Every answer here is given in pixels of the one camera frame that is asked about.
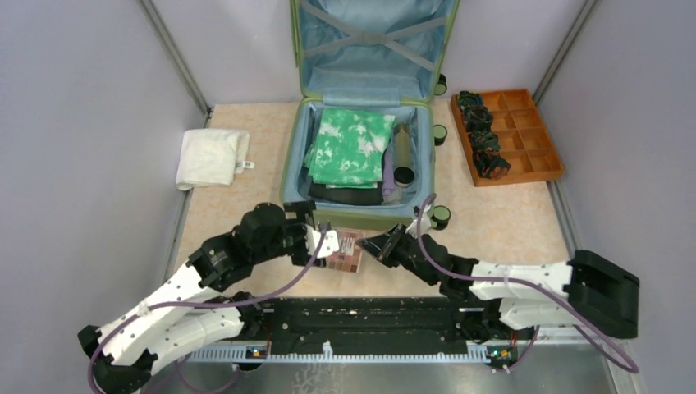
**green suitcase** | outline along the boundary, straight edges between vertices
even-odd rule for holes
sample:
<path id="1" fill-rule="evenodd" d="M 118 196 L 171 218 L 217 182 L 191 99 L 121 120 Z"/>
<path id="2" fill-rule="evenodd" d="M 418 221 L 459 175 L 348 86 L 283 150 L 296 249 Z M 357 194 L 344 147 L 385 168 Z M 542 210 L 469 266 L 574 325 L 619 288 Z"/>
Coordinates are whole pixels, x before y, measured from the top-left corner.
<path id="1" fill-rule="evenodd" d="M 304 166 L 325 108 L 396 117 L 410 128 L 415 178 L 395 204 L 356 206 L 316 199 L 319 221 L 384 230 L 413 220 L 434 190 L 433 114 L 458 0 L 291 0 L 292 42 L 304 99 L 295 117 L 281 201 L 314 199 Z"/>

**wire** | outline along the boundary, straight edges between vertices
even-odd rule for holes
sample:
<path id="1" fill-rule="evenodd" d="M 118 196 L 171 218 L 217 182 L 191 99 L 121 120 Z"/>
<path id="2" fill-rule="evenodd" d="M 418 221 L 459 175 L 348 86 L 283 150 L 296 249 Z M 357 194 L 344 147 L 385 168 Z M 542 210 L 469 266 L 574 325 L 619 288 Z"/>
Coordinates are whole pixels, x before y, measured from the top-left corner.
<path id="1" fill-rule="evenodd" d="M 240 307 L 240 306 L 258 304 L 259 302 L 263 302 L 266 300 L 271 300 L 272 298 L 275 298 L 275 297 L 279 296 L 280 294 L 288 291 L 291 287 L 293 287 L 297 282 L 300 281 L 300 279 L 309 271 L 310 268 L 312 268 L 314 266 L 314 262 L 317 260 L 317 255 L 318 255 L 319 251 L 322 249 L 322 243 L 324 242 L 324 237 L 326 236 L 327 228 L 320 228 L 320 231 L 321 231 L 321 236 L 319 237 L 317 247 L 314 249 L 314 253 L 307 261 L 307 264 L 304 266 L 304 268 L 302 268 L 302 271 L 300 271 L 300 273 L 298 273 L 296 277 L 292 278 L 291 281 L 289 281 L 285 286 L 279 288 L 278 290 L 271 291 L 270 293 L 268 293 L 266 295 L 261 295 L 259 297 L 253 298 L 253 299 L 234 301 L 234 302 L 231 302 L 228 304 L 219 304 L 219 303 L 213 303 L 213 302 L 167 301 L 167 302 L 160 302 L 159 304 L 151 305 L 151 306 L 149 306 L 148 309 L 150 311 L 153 311 L 153 310 L 160 309 L 160 308 L 170 308 L 170 307 L 186 307 L 186 308 L 194 308 L 194 309 L 236 308 L 236 307 Z M 87 381 L 89 383 L 89 388 L 92 390 L 92 392 L 94 394 L 106 394 L 104 391 L 102 391 L 102 389 L 94 381 L 94 363 L 97 361 L 98 355 L 102 352 L 104 347 L 122 329 L 128 327 L 131 323 L 133 323 L 139 317 L 140 316 L 138 316 L 137 314 L 133 314 L 133 315 L 129 316 L 126 320 L 122 321 L 121 324 L 119 324 L 109 334 L 107 334 L 107 336 L 103 339 L 103 341 L 97 345 L 97 348 L 94 349 L 94 352 L 92 353 L 91 357 L 89 357 L 89 366 L 87 367 Z"/>
<path id="2" fill-rule="evenodd" d="M 498 369 L 498 370 L 503 370 L 507 373 L 514 371 L 515 368 L 517 368 L 517 365 L 519 365 L 522 362 L 522 360 L 527 358 L 527 355 L 529 354 L 529 351 L 532 350 L 532 346 L 537 341 L 538 336 L 539 336 L 539 326 L 537 326 L 534 329 L 534 334 L 532 335 L 532 339 L 529 340 L 529 344 L 527 345 L 527 347 L 525 347 L 524 350 L 522 350 L 522 354 L 520 355 L 520 357 L 517 358 L 517 361 L 515 361 L 511 365 L 508 365 L 507 369 Z"/>
<path id="3" fill-rule="evenodd" d="M 241 372 L 239 369 L 235 370 L 235 374 L 232 375 L 232 379 L 229 380 L 229 382 L 223 384 L 222 386 L 218 388 L 214 388 L 213 390 L 207 390 L 207 389 L 200 389 L 197 387 L 194 387 L 191 383 L 189 383 L 188 380 L 186 380 L 186 377 L 184 377 L 184 371 L 181 369 L 181 366 L 191 357 L 191 355 L 186 355 L 184 357 L 183 361 L 175 361 L 174 362 L 174 369 L 176 370 L 176 374 L 179 376 L 179 379 L 181 380 L 182 383 L 184 383 L 184 386 L 186 386 L 189 390 L 192 392 L 196 392 L 198 394 L 218 394 L 220 392 L 225 392 L 228 388 L 232 387 L 237 383 L 237 380 L 239 380 L 239 377 L 241 375 Z"/>
<path id="4" fill-rule="evenodd" d="M 582 314 L 579 314 L 578 311 L 576 311 L 572 306 L 570 306 L 568 303 L 566 303 L 561 297 L 553 294 L 549 290 L 537 285 L 536 283 L 532 283 L 530 281 L 525 281 L 524 279 L 519 279 L 516 277 L 471 277 L 469 275 L 461 275 L 459 273 L 453 273 L 452 271 L 449 271 L 447 269 L 444 269 L 443 267 L 440 266 L 440 264 L 436 263 L 435 260 L 430 256 L 428 251 L 425 249 L 425 244 L 423 243 L 423 234 L 421 233 L 420 230 L 420 222 L 423 219 L 424 215 L 424 210 L 427 206 L 431 205 L 433 201 L 435 200 L 435 197 L 437 195 L 435 193 L 432 193 L 431 195 L 428 196 L 428 198 L 425 199 L 423 204 L 420 207 L 420 210 L 418 211 L 418 214 L 416 215 L 416 240 L 418 241 L 418 245 L 420 247 L 421 253 L 423 253 L 423 256 L 425 259 L 433 266 L 435 267 L 436 270 L 440 271 L 441 273 L 444 273 L 445 275 L 449 277 L 453 277 L 455 279 L 460 279 L 462 281 L 468 281 L 468 282 L 509 282 L 509 283 L 518 283 L 520 285 L 525 285 L 528 287 L 533 288 L 534 290 L 544 294 L 546 297 L 550 298 L 554 302 L 556 302 L 560 307 L 568 311 L 570 314 L 573 315 L 573 317 L 577 318 L 582 324 L 585 325 L 590 331 L 592 331 L 597 337 L 599 337 L 604 343 L 606 343 L 613 351 L 615 351 L 622 360 L 625 361 L 625 363 L 619 361 L 616 357 L 613 355 L 610 355 L 607 353 L 603 348 L 602 345 L 597 343 L 594 339 L 592 339 L 586 332 L 582 331 L 580 328 L 576 327 L 580 334 L 588 340 L 588 342 L 595 347 L 595 349 L 599 350 L 600 353 L 602 353 L 607 360 L 611 361 L 612 363 L 616 364 L 619 368 L 623 369 L 626 372 L 629 373 L 638 373 L 639 368 L 638 365 L 633 361 L 633 359 L 630 358 L 629 355 L 627 355 L 623 349 L 619 347 L 616 342 L 614 342 L 609 336 L 607 336 L 604 332 L 599 330 L 599 328 L 594 327 L 592 323 L 589 322 Z"/>

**orange compartment tray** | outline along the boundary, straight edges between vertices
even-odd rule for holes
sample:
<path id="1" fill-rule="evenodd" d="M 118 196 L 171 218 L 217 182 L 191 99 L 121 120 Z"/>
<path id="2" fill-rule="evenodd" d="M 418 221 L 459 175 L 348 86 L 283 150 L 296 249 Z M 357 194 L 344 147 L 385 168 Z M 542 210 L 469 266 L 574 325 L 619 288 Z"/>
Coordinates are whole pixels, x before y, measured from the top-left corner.
<path id="1" fill-rule="evenodd" d="M 491 131 L 498 136 L 500 155 L 511 168 L 504 177 L 495 181 L 479 176 L 469 132 L 457 103 L 458 94 L 455 94 L 450 107 L 475 186 L 554 181 L 563 175 L 561 159 L 528 90 L 498 90 L 481 93 L 481 97 L 483 105 L 493 114 Z"/>

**label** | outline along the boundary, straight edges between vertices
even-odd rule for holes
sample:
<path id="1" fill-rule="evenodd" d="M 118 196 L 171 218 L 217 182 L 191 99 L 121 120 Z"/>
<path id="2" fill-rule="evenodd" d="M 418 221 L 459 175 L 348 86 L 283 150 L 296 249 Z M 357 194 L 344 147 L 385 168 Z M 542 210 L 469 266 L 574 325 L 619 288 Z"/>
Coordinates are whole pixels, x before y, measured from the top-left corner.
<path id="1" fill-rule="evenodd" d="M 247 161 L 244 161 L 244 162 L 237 162 L 236 167 L 237 167 L 237 168 L 249 168 L 249 169 L 253 169 L 254 167 L 256 167 L 256 165 L 254 164 L 254 162 L 247 162 Z"/>

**green tie-dye cloth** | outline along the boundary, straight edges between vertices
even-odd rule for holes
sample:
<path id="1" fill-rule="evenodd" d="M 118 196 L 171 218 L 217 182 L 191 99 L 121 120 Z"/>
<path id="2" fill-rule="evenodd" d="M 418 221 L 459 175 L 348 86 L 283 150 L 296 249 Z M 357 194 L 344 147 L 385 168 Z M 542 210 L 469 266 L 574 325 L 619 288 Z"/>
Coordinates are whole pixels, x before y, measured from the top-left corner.
<path id="1" fill-rule="evenodd" d="M 314 183 L 371 189 L 382 180 L 382 156 L 395 117 L 379 112 L 325 109 L 304 158 Z"/>

